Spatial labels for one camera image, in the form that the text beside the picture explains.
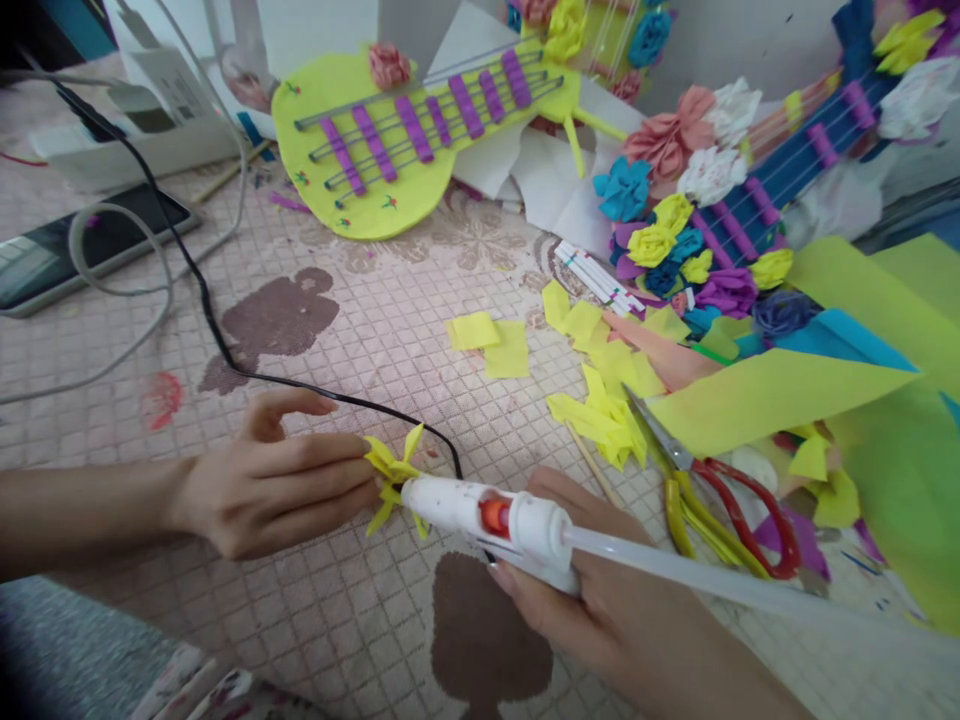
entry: yellow paper square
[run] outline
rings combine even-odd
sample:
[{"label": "yellow paper square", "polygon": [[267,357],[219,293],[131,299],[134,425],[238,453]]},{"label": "yellow paper square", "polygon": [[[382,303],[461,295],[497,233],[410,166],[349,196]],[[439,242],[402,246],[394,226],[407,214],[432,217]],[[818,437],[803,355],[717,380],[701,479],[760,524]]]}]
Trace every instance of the yellow paper square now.
[{"label": "yellow paper square", "polygon": [[454,350],[476,350],[500,342],[500,336],[490,318],[490,313],[486,312],[453,319],[453,333],[456,334],[457,342],[454,342],[449,326],[447,333],[451,334],[450,345]]},{"label": "yellow paper square", "polygon": [[540,295],[543,298],[543,315],[547,324],[557,332],[563,332],[564,320],[570,314],[570,296],[567,291],[556,280],[551,280]]},{"label": "yellow paper square", "polygon": [[513,320],[498,321],[495,325],[501,342],[483,351],[487,377],[530,377],[526,326]]},{"label": "yellow paper square", "polygon": [[603,310],[581,300],[573,306],[573,310],[563,321],[563,332],[574,340],[587,342],[601,317]]}]

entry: wooden stick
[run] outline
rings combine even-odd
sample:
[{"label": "wooden stick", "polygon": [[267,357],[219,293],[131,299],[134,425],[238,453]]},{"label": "wooden stick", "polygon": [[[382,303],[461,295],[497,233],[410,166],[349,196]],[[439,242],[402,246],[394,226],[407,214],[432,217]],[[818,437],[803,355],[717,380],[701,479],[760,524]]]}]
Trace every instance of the wooden stick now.
[{"label": "wooden stick", "polygon": [[594,462],[593,458],[590,456],[590,452],[587,450],[586,445],[583,444],[583,440],[580,438],[580,435],[576,430],[573,429],[573,425],[570,424],[569,420],[567,420],[564,425],[566,425],[567,430],[570,431],[570,437],[573,438],[573,441],[577,444],[577,447],[580,448],[580,454],[583,455],[583,459],[587,461],[587,465],[589,465],[590,469],[593,471],[593,476],[597,479],[597,483],[600,485],[600,489],[603,490],[603,494],[607,496],[607,500],[609,500],[610,504],[618,510],[623,510],[623,503],[613,492],[613,488],[610,487],[610,483],[607,482],[607,479],[603,476],[603,473],[600,472],[600,468],[597,467],[597,463]]},{"label": "wooden stick", "polygon": [[[270,145],[271,142],[273,141],[264,140],[255,148],[250,148],[250,150],[247,151],[246,156],[243,158],[243,162],[249,163],[255,157],[258,157],[260,153],[262,153],[264,150],[267,149],[267,147]],[[214,195],[214,193],[216,193],[220,188],[222,188],[224,185],[230,182],[230,180],[233,179],[233,176],[240,172],[240,167],[241,167],[240,162],[241,161],[238,160],[236,165],[231,165],[229,168],[227,168],[222,173],[220,173],[220,175],[218,175],[217,178],[212,183],[210,183],[206,188],[204,188],[203,190],[198,192],[196,195],[194,195],[193,198],[190,200],[190,202],[194,203],[195,205],[202,205],[207,200],[209,200]]]}]

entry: pink paper flower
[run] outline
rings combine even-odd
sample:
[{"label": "pink paper flower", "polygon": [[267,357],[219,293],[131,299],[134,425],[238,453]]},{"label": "pink paper flower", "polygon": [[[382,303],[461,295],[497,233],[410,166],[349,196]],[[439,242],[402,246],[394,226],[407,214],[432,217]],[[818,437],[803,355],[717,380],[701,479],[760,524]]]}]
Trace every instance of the pink paper flower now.
[{"label": "pink paper flower", "polygon": [[403,85],[410,79],[410,59],[393,43],[374,43],[370,46],[370,74],[381,90]]},{"label": "pink paper flower", "polygon": [[694,85],[680,97],[676,113],[647,118],[637,132],[627,137],[624,154],[630,162],[650,163],[650,178],[661,191],[657,196],[675,191],[694,150],[714,144],[713,126],[703,116],[715,102],[712,90]]},{"label": "pink paper flower", "polygon": [[556,6],[557,0],[523,0],[520,14],[531,25],[546,25]]},{"label": "pink paper flower", "polygon": [[642,77],[639,70],[631,70],[622,78],[617,80],[610,88],[614,97],[618,97],[628,105],[633,105],[633,101],[640,94],[640,84]]},{"label": "pink paper flower", "polygon": [[757,285],[749,268],[728,268],[710,273],[696,295],[696,303],[712,305],[727,317],[740,320],[750,314],[757,301]]}]

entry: purple paper flower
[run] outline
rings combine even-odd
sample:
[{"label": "purple paper flower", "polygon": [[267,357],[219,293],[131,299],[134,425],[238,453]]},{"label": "purple paper flower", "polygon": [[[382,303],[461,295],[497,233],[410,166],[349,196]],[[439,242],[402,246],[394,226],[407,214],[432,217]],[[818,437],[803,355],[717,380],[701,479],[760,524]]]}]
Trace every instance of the purple paper flower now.
[{"label": "purple paper flower", "polygon": [[778,338],[806,327],[819,310],[817,304],[801,292],[778,290],[758,300],[750,314],[764,337]]},{"label": "purple paper flower", "polygon": [[729,268],[710,273],[696,301],[697,305],[712,305],[724,315],[740,320],[747,317],[758,294],[749,268]]}]

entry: pink paper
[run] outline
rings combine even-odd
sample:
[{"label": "pink paper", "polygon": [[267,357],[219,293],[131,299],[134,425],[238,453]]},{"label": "pink paper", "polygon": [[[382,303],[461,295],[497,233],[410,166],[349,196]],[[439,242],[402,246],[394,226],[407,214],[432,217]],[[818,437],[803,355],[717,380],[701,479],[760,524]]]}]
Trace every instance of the pink paper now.
[{"label": "pink paper", "polygon": [[660,337],[610,310],[604,312],[603,319],[625,342],[647,354],[650,366],[670,392],[683,390],[700,378],[723,370],[720,363]]}]

